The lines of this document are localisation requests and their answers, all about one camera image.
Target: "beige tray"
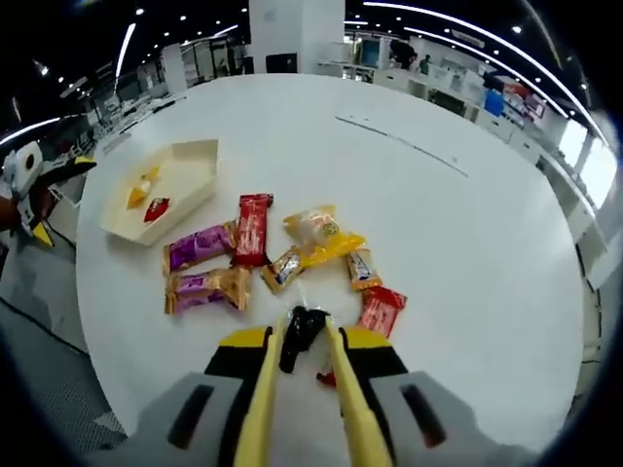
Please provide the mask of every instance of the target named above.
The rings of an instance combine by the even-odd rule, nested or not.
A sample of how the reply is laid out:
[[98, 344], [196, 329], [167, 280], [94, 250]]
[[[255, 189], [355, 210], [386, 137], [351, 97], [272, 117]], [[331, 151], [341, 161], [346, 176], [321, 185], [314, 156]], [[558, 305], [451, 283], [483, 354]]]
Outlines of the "beige tray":
[[[108, 199], [100, 227], [141, 245], [153, 244], [214, 194], [217, 160], [217, 139], [164, 146], [124, 176]], [[149, 196], [140, 207], [127, 209], [132, 187], [140, 185], [141, 175], [156, 165], [160, 175]], [[145, 224], [145, 211], [154, 198], [170, 198], [170, 206], [161, 218]]]

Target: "yellow snack package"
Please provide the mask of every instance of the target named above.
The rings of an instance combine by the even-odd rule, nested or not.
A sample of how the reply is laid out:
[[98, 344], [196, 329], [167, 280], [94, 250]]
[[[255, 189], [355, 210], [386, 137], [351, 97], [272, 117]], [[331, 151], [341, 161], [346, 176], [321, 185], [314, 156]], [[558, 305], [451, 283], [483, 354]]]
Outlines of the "yellow snack package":
[[370, 287], [383, 285], [372, 264], [372, 253], [366, 248], [360, 248], [347, 254], [348, 272], [352, 290], [364, 290]]
[[262, 278], [274, 294], [282, 292], [303, 272], [301, 248], [293, 246], [283, 253], [274, 263], [260, 269]]
[[158, 179], [159, 173], [160, 166], [156, 165], [147, 173], [141, 175], [140, 185], [134, 186], [131, 192], [129, 192], [127, 209], [133, 209], [143, 203], [143, 201], [145, 200], [145, 198], [147, 198], [147, 195], [149, 195], [149, 192], [152, 189], [152, 183], [154, 183]]
[[344, 233], [335, 220], [335, 206], [321, 205], [283, 219], [285, 229], [303, 243], [301, 265], [318, 266], [356, 250], [363, 236]]

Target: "led strip light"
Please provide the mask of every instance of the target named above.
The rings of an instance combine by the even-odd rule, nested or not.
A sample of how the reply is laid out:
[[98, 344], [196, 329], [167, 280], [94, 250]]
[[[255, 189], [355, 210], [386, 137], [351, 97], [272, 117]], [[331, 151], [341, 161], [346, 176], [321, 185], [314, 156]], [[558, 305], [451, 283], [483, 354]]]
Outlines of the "led strip light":
[[554, 107], [554, 109], [556, 109], [556, 111], [561, 114], [563, 117], [565, 117], [566, 119], [568, 118], [568, 113], [565, 112], [565, 110], [563, 110], [563, 108], [558, 105], [554, 99], [552, 99], [549, 95], [547, 95], [539, 86], [537, 86], [535, 83], [533, 83], [532, 81], [530, 81], [528, 78], [526, 78], [525, 76], [523, 76], [521, 73], [519, 73], [518, 71], [513, 70], [510, 66], [502, 63], [501, 61], [499, 61], [496, 58], [493, 58], [492, 56], [489, 56], [485, 53], [482, 53], [476, 49], [474, 49], [473, 47], [469, 47], [466, 46], [465, 44], [462, 44], [461, 42], [457, 42], [453, 39], [449, 39], [447, 37], [444, 36], [440, 36], [438, 34], [433, 34], [432, 32], [428, 32], [428, 31], [422, 31], [421, 29], [415, 29], [413, 27], [405, 27], [404, 28], [405, 31], [409, 31], [409, 32], [415, 32], [417, 34], [421, 34], [424, 36], [428, 36], [428, 37], [432, 37], [433, 39], [438, 39], [440, 41], [446, 41], [449, 42], [450, 44], [454, 44], [455, 46], [458, 47], [463, 47], [464, 49], [472, 52], [473, 54], [477, 54], [487, 60], [489, 60], [491, 63], [495, 63], [497, 66], [504, 68], [506, 71], [514, 74], [515, 76], [518, 76], [521, 80], [523, 80], [524, 82], [526, 82], [527, 85], [529, 85], [533, 90], [535, 90], [536, 92], [538, 92], [544, 99], [547, 100], [547, 103], [549, 105], [551, 105], [552, 107]]
[[529, 63], [534, 65], [541, 73], [543, 73], [550, 80], [552, 80], [552, 82], [554, 82], [554, 84], [556, 86], [558, 86], [558, 88], [560, 88], [560, 90], [569, 98], [569, 100], [579, 109], [580, 113], [586, 118], [586, 120], [588, 120], [588, 122], [591, 124], [591, 127], [600, 136], [600, 138], [603, 140], [604, 144], [609, 147], [609, 145], [608, 145], [608, 143], [607, 143], [607, 141], [605, 139], [605, 135], [600, 130], [599, 126], [597, 125], [597, 122], [595, 122], [595, 119], [593, 119], [593, 117], [591, 116], [589, 111], [582, 105], [582, 103], [579, 101], [579, 99], [577, 97], [575, 97], [575, 95], [573, 95], [573, 92], [571, 92], [547, 68], [545, 68], [538, 61], [536, 61], [534, 58], [532, 58], [530, 55], [526, 54], [524, 51], [522, 51], [518, 47], [512, 45], [510, 42], [505, 41], [504, 39], [502, 39], [499, 36], [496, 36], [492, 32], [489, 32], [488, 30], [483, 29], [482, 27], [479, 27], [479, 26], [477, 26], [475, 24], [472, 24], [470, 22], [467, 22], [467, 21], [465, 21], [463, 19], [451, 17], [450, 15], [444, 15], [443, 13], [433, 12], [432, 10], [427, 10], [426, 8], [410, 7], [410, 6], [407, 6], [407, 5], [397, 5], [397, 4], [393, 4], [393, 3], [383, 3], [383, 2], [363, 2], [363, 5], [366, 6], [366, 7], [385, 7], [385, 8], [395, 9], [395, 10], [406, 10], [408, 12], [422, 13], [424, 15], [430, 15], [432, 17], [445, 19], [446, 21], [450, 21], [450, 22], [453, 22], [455, 24], [459, 24], [459, 25], [461, 25], [463, 27], [466, 27], [468, 29], [471, 29], [473, 31], [476, 31], [476, 32], [482, 34], [483, 36], [486, 36], [486, 37], [488, 37], [490, 39], [493, 39], [494, 41], [500, 43], [502, 46], [507, 47], [508, 49], [513, 51], [515, 54], [519, 55], [521, 58], [527, 60]]

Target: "snack package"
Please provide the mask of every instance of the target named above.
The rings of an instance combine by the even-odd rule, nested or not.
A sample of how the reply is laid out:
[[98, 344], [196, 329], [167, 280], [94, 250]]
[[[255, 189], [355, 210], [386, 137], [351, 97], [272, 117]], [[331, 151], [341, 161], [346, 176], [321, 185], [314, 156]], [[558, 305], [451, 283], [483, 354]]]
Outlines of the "snack package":
[[[363, 312], [357, 324], [389, 338], [398, 313], [407, 304], [407, 297], [385, 287], [371, 287], [364, 290], [362, 295]], [[315, 378], [325, 386], [335, 387], [335, 375], [330, 360], [325, 362]]]
[[238, 309], [248, 304], [250, 271], [245, 268], [213, 269], [201, 274], [174, 275], [166, 281], [165, 314], [223, 299]]
[[269, 286], [274, 294], [278, 294], [290, 285], [303, 270], [301, 266], [301, 249], [293, 246], [274, 263], [264, 266], [260, 273], [266, 285]]
[[170, 205], [170, 198], [154, 198], [149, 203], [147, 211], [145, 211], [144, 223], [150, 223], [160, 219], [167, 211]]
[[370, 250], [360, 248], [352, 253], [348, 253], [347, 265], [352, 290], [358, 291], [383, 285], [383, 281], [372, 264], [372, 253]]
[[310, 349], [315, 337], [324, 329], [328, 314], [321, 309], [294, 307], [279, 359], [279, 367], [284, 373], [291, 374], [294, 371], [296, 357], [300, 352]]
[[270, 263], [266, 256], [268, 208], [273, 195], [242, 195], [238, 218], [237, 245], [232, 266], [259, 268]]
[[344, 233], [335, 220], [335, 206], [318, 206], [283, 219], [289, 234], [303, 243], [304, 268], [340, 258], [363, 245], [366, 239], [355, 233]]
[[129, 192], [127, 209], [133, 209], [142, 204], [152, 190], [152, 184], [158, 179], [159, 173], [160, 166], [157, 165], [149, 172], [141, 175], [140, 185], [133, 187], [131, 192]]
[[165, 274], [191, 268], [211, 258], [229, 253], [236, 247], [236, 222], [226, 222], [191, 233], [165, 246]]

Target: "desk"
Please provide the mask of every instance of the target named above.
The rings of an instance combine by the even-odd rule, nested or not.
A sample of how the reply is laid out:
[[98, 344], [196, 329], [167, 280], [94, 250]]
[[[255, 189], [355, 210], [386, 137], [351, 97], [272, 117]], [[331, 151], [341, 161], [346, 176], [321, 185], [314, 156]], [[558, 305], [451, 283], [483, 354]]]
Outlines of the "desk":
[[[278, 298], [257, 276], [246, 313], [198, 307], [163, 313], [161, 247], [234, 218], [238, 196], [270, 192], [268, 253], [292, 243], [286, 215], [321, 203], [362, 233], [385, 284], [409, 297], [391, 340], [405, 365], [428, 372], [474, 411], [499, 443], [542, 449], [559, 432], [582, 356], [582, 286], [565, 216], [550, 186], [496, 138], [420, 99], [314, 75], [223, 78], [151, 116], [89, 176], [78, 225], [78, 299], [92, 363], [128, 433], [140, 411], [188, 372], [202, 372], [220, 339], [270, 325], [297, 302], [338, 324], [360, 299], [344, 264], [304, 274]], [[457, 159], [468, 176], [370, 125]], [[110, 237], [99, 218], [115, 181], [164, 144], [219, 138], [216, 196], [152, 248]], [[512, 174], [504, 177], [501, 174]], [[215, 259], [192, 271], [222, 267]], [[323, 338], [280, 374], [273, 465], [350, 465], [337, 395], [313, 377]]]

